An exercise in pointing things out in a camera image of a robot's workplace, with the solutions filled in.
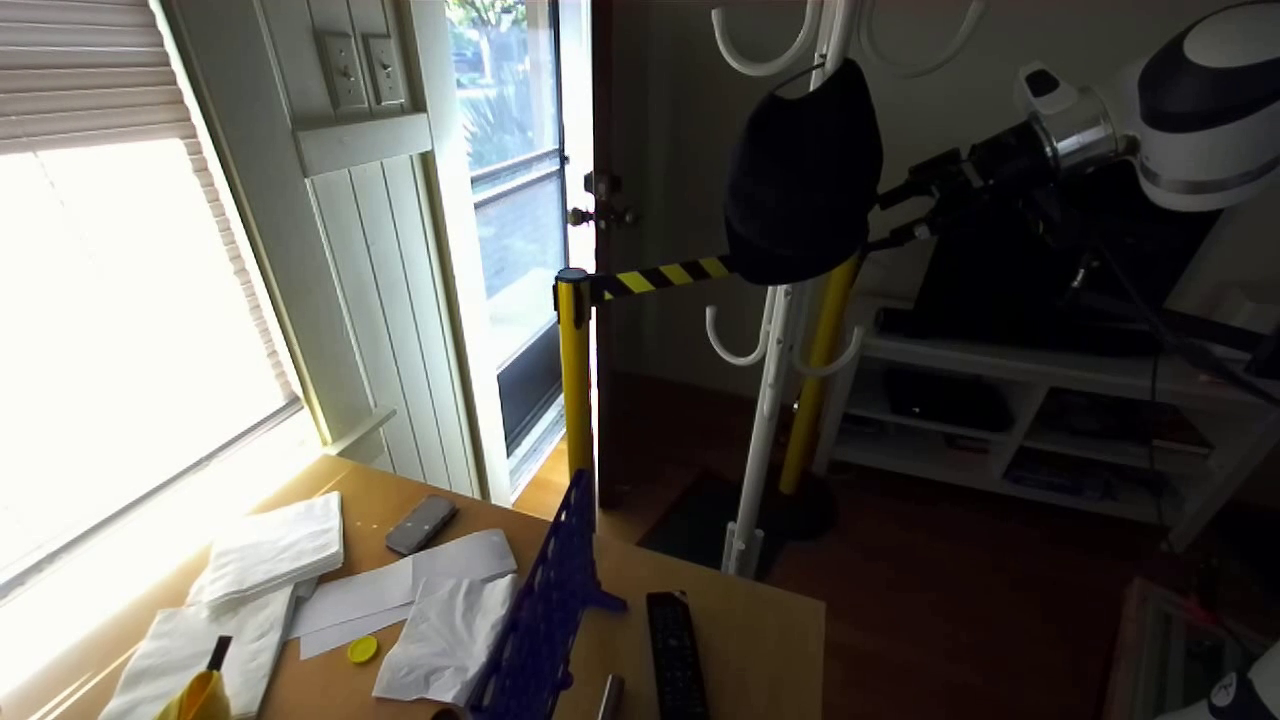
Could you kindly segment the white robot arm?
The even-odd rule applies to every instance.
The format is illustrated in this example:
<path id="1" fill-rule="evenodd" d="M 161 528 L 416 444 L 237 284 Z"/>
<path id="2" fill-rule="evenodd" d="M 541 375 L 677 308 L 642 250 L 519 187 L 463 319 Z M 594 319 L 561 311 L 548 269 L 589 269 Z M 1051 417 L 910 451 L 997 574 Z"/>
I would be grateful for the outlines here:
<path id="1" fill-rule="evenodd" d="M 1044 62 L 1021 70 L 1027 117 L 914 177 L 944 190 L 1012 190 L 1128 162 L 1168 211 L 1246 203 L 1280 177 L 1280 0 L 1237 0 L 1194 20 L 1107 96 Z"/>

